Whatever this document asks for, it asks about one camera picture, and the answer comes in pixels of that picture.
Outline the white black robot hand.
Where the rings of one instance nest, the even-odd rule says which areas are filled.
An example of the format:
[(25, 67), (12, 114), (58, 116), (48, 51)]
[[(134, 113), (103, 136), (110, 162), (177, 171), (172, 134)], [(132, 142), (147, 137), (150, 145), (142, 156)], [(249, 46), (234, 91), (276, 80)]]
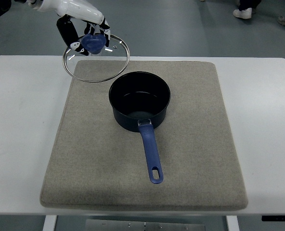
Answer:
[(105, 42), (102, 47), (109, 47), (110, 26), (104, 15), (91, 3), (85, 0), (23, 0), (29, 7), (39, 12), (55, 11), (60, 17), (57, 20), (57, 28), (67, 47), (76, 52), (89, 55), (90, 48), (82, 45), (75, 26), (71, 19), (75, 18), (86, 23), (84, 34), (95, 36), (95, 28), (99, 27), (100, 34)]

